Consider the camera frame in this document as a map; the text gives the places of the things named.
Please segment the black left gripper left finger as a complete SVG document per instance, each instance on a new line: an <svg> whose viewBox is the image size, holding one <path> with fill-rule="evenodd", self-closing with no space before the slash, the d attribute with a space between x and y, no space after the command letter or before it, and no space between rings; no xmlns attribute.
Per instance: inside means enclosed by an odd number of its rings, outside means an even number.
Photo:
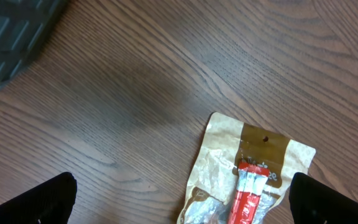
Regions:
<svg viewBox="0 0 358 224"><path fill-rule="evenodd" d="M67 224L76 192L76 179L63 172L1 204L0 224Z"/></svg>

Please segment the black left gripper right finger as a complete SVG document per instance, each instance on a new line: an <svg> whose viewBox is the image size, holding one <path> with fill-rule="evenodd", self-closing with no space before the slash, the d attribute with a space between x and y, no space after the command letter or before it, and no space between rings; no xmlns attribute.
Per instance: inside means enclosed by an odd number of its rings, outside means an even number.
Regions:
<svg viewBox="0 0 358 224"><path fill-rule="evenodd" d="M295 224L358 224L358 203L310 176L297 172L290 185Z"/></svg>

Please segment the red stick packet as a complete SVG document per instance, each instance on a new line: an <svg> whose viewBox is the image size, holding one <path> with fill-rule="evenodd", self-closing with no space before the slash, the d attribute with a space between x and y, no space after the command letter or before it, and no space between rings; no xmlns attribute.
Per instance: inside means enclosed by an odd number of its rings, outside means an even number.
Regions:
<svg viewBox="0 0 358 224"><path fill-rule="evenodd" d="M240 162L237 171L239 178L227 223L251 224L268 180L269 170Z"/></svg>

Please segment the beige snack pouch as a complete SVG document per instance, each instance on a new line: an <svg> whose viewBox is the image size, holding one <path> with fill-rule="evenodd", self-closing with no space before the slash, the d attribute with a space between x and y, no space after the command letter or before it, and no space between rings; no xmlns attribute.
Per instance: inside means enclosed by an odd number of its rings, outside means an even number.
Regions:
<svg viewBox="0 0 358 224"><path fill-rule="evenodd" d="M315 154L314 148L282 134L215 112L188 178L177 222L227 223L239 178L237 168L246 162L269 170L253 218L253 223L263 223L284 199L294 175L308 172Z"/></svg>

